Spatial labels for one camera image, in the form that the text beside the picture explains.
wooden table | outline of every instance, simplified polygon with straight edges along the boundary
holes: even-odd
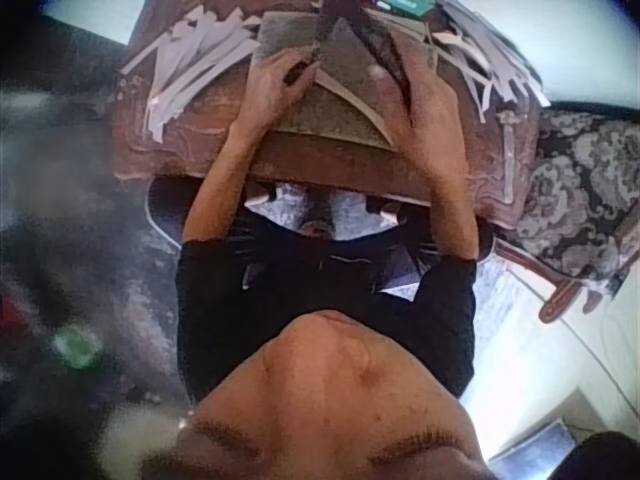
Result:
[[[200,3],[147,0],[123,62]],[[237,6],[247,16],[267,10],[313,11],[309,0],[205,0],[204,5],[222,18]],[[428,21],[432,31],[444,26],[444,18],[437,11],[429,14]],[[123,78],[114,111],[115,175],[121,179],[204,176],[240,108],[248,68],[248,61],[235,66],[196,97],[183,115],[167,125],[163,144],[155,143],[142,128],[153,75],[152,57]],[[438,73],[458,94],[470,165],[468,185],[476,212],[505,228],[514,228],[528,192],[540,109],[535,101],[527,99],[509,105],[519,123],[513,126],[513,181],[505,185],[505,176],[510,175],[505,175],[503,126],[496,116],[499,99],[492,98],[487,122],[482,125],[458,70],[440,61]],[[393,152],[316,136],[270,133],[256,154],[251,174],[269,181],[326,185],[418,204],[429,201],[420,175]],[[509,188],[512,198],[507,193]]]

patterned fabric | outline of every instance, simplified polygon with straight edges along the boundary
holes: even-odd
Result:
[[[569,277],[610,279],[621,267],[616,229],[639,183],[640,125],[547,110],[524,214],[501,236]]]

sandpaper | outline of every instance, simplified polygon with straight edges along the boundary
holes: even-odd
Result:
[[[251,66],[284,48],[313,43],[318,15],[297,12],[266,12],[262,19]],[[430,65],[435,55],[424,45]],[[381,113],[375,86],[367,67],[375,60],[353,34],[347,22],[339,20],[320,51],[320,67],[362,101]],[[392,147],[371,122],[355,107],[324,88],[314,85],[305,98],[275,130],[319,135],[391,150]]]

green object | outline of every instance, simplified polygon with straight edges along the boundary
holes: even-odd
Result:
[[[407,12],[416,17],[422,17],[436,6],[436,0],[383,0],[398,10]]]
[[[79,325],[60,328],[53,337],[53,346],[64,362],[76,370],[91,366],[102,351],[97,335]]]

black t-shirt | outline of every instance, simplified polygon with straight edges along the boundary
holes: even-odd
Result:
[[[225,242],[185,244],[176,279],[178,362],[192,399],[207,396],[296,317],[324,309],[395,340],[460,397],[473,376],[476,263],[443,257],[413,302],[361,288],[349,268],[282,265],[243,289],[246,265]]]

